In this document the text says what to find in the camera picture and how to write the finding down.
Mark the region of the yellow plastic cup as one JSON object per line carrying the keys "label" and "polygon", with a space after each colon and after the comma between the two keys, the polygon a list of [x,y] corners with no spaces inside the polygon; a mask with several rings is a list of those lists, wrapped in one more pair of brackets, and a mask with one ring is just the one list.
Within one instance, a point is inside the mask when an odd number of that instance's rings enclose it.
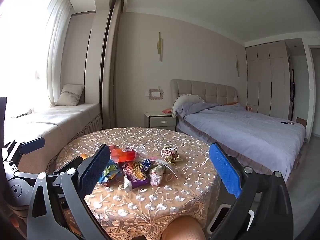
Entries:
{"label": "yellow plastic cup", "polygon": [[88,155],[85,153],[80,154],[80,157],[85,160],[86,158],[88,158]]}

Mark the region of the beige wardrobe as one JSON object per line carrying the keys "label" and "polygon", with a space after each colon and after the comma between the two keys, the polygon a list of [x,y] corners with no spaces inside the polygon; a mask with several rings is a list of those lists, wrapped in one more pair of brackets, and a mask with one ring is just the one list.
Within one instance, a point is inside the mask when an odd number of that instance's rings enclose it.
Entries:
{"label": "beige wardrobe", "polygon": [[284,41],[246,48],[247,108],[254,113],[288,120],[290,67]]}

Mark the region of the white pink wrapper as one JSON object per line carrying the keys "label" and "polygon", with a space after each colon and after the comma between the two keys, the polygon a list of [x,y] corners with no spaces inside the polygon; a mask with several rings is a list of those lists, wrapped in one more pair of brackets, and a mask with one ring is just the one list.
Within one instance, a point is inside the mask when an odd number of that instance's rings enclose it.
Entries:
{"label": "white pink wrapper", "polygon": [[150,170],[149,170],[149,177],[150,177],[150,185],[151,186],[159,186],[162,178],[163,178],[163,174],[165,171],[165,167],[163,165],[155,165],[153,166]]}

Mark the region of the green white wrapper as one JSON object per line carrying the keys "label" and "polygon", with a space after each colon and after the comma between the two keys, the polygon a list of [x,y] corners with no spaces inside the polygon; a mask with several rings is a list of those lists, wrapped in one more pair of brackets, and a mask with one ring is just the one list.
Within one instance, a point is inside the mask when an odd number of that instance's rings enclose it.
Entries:
{"label": "green white wrapper", "polygon": [[169,164],[174,164],[183,160],[176,149],[170,146],[165,146],[161,149],[161,157]]}

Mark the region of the grey bedside table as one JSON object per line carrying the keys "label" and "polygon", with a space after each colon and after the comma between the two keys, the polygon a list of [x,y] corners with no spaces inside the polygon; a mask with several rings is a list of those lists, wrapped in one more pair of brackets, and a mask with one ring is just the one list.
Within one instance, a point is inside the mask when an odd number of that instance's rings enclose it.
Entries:
{"label": "grey bedside table", "polygon": [[145,112],[144,126],[148,128],[168,129],[176,131],[176,119],[172,117],[172,113]]}

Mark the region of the blue yellow wrapper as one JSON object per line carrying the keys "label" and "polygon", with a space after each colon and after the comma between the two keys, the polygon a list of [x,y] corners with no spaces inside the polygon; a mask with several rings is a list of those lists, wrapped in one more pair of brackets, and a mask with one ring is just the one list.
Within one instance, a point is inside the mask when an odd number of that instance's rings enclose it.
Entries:
{"label": "blue yellow wrapper", "polygon": [[105,169],[103,170],[98,182],[107,185],[117,175],[121,174],[121,168],[113,160],[109,160]]}

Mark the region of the beige tufted headboard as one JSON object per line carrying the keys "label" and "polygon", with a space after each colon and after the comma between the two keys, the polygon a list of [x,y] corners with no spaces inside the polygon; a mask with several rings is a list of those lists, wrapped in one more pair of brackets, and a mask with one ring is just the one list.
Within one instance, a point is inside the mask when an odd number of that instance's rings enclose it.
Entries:
{"label": "beige tufted headboard", "polygon": [[240,102],[234,87],[215,83],[173,79],[170,81],[170,92],[172,103],[184,94],[200,96],[207,103],[224,105],[232,102]]}

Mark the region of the purple noodle packet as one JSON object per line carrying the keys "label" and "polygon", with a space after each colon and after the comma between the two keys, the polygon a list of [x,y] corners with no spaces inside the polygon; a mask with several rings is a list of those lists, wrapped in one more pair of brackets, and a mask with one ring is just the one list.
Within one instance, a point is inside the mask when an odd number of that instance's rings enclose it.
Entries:
{"label": "purple noodle packet", "polygon": [[125,191],[131,191],[150,183],[150,179],[144,173],[141,164],[135,161],[126,162],[123,165],[123,173]]}

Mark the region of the gold wall lamp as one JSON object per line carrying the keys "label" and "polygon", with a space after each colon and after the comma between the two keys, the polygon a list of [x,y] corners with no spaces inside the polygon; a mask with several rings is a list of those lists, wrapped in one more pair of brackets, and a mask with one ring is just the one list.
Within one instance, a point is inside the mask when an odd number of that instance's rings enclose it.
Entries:
{"label": "gold wall lamp", "polygon": [[159,55],[159,61],[162,62],[162,59],[163,59],[163,38],[161,37],[161,32],[158,33],[157,52]]}
{"label": "gold wall lamp", "polygon": [[236,67],[236,71],[237,71],[237,76],[239,77],[239,60],[238,60],[238,55],[236,55],[235,67]]}

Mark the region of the beige cushion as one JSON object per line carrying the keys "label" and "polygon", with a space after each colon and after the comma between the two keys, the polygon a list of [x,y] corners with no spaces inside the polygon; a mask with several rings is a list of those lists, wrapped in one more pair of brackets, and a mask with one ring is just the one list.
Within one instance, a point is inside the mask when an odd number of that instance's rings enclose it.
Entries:
{"label": "beige cushion", "polygon": [[55,103],[56,106],[76,106],[84,90],[84,85],[66,84]]}

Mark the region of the framed wall switch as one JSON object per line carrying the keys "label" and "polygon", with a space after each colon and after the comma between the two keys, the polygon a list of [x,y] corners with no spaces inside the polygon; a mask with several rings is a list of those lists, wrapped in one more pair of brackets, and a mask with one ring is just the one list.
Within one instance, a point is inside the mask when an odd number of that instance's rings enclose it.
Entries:
{"label": "framed wall switch", "polygon": [[149,89],[149,100],[162,100],[164,96],[163,89]]}

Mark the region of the white sheer curtain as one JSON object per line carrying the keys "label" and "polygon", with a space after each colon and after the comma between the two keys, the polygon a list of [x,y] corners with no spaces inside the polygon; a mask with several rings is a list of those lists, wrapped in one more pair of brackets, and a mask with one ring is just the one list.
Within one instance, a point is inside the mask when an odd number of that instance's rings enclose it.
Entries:
{"label": "white sheer curtain", "polygon": [[40,0],[44,98],[55,106],[61,87],[62,54],[73,7],[70,0]]}

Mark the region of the bed with lilac duvet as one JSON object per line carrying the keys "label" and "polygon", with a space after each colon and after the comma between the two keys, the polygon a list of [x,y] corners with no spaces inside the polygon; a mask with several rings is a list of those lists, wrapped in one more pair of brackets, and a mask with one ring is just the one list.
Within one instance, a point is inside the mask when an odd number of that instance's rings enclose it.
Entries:
{"label": "bed with lilac duvet", "polygon": [[218,142],[228,154],[257,172],[279,171],[286,182],[300,158],[305,127],[252,113],[242,105],[185,103],[178,107],[178,129],[207,144]]}

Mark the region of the red snack bag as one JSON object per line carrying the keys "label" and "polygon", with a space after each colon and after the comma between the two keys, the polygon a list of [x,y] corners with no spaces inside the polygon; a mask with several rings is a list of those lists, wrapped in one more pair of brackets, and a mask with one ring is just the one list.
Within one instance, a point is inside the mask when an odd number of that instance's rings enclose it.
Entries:
{"label": "red snack bag", "polygon": [[111,159],[115,163],[124,163],[133,161],[137,157],[137,152],[132,148],[119,148],[118,146],[110,146]]}

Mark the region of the beige window seat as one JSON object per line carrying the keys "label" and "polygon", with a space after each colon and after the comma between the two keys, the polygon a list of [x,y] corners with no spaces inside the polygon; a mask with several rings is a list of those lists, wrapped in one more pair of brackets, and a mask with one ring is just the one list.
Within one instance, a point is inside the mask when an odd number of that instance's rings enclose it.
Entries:
{"label": "beige window seat", "polygon": [[74,139],[101,130],[100,105],[55,106],[17,119],[6,119],[4,142],[28,142],[45,139],[43,148],[21,157],[21,172],[52,172],[60,151]]}

